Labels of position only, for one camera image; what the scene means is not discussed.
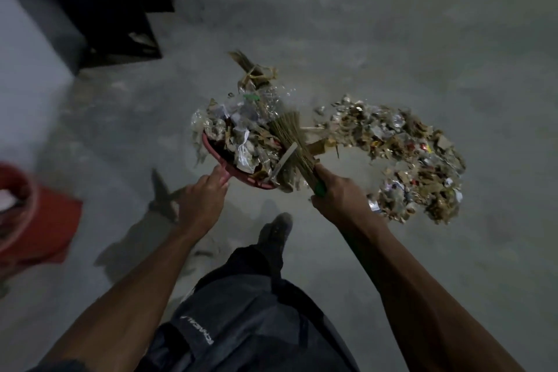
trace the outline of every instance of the pant leg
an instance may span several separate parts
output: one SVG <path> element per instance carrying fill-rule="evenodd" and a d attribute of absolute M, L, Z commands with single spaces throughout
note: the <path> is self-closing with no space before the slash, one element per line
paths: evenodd
<path fill-rule="evenodd" d="M 253 244 L 234 250 L 223 266 L 202 277 L 196 284 L 196 291 L 207 284 L 231 275 L 265 275 L 272 278 L 281 277 L 283 255 L 281 249 L 270 242 Z"/>

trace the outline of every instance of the person's left hand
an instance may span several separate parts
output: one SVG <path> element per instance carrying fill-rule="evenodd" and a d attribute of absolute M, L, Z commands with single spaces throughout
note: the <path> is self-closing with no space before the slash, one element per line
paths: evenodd
<path fill-rule="evenodd" d="M 198 182 L 185 187 L 178 200 L 178 232 L 184 232 L 199 241 L 216 224 L 229 184 L 221 184 L 224 169 L 213 168 L 211 175 L 204 175 Z"/>

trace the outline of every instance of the leg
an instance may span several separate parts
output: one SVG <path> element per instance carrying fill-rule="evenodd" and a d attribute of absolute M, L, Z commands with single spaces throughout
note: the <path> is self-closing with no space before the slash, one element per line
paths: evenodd
<path fill-rule="evenodd" d="M 262 228 L 257 244 L 234 250 L 227 263 L 199 280 L 196 291 L 210 282 L 231 275 L 249 274 L 281 277 L 283 248 L 291 228 L 291 215 L 281 213 L 272 223 L 268 223 Z"/>

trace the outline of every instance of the foot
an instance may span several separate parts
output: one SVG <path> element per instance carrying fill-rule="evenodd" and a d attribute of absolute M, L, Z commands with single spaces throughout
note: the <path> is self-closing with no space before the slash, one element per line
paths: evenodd
<path fill-rule="evenodd" d="M 292 216 L 290 213 L 281 213 L 271 223 L 266 223 L 260 231 L 258 243 L 270 242 L 279 246 L 281 254 L 292 229 Z"/>

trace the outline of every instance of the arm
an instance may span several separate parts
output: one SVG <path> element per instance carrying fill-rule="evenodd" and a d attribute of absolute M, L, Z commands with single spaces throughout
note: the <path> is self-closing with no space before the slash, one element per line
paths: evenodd
<path fill-rule="evenodd" d="M 215 225 L 227 193 L 221 167 L 186 187 L 167 240 L 93 303 L 42 362 L 75 359 L 93 372 L 132 372 L 161 320 L 190 250 Z"/>
<path fill-rule="evenodd" d="M 312 204 L 336 225 L 380 292 L 411 371 L 523 370 L 390 233 L 354 182 L 320 164 L 316 171 L 328 192 Z"/>

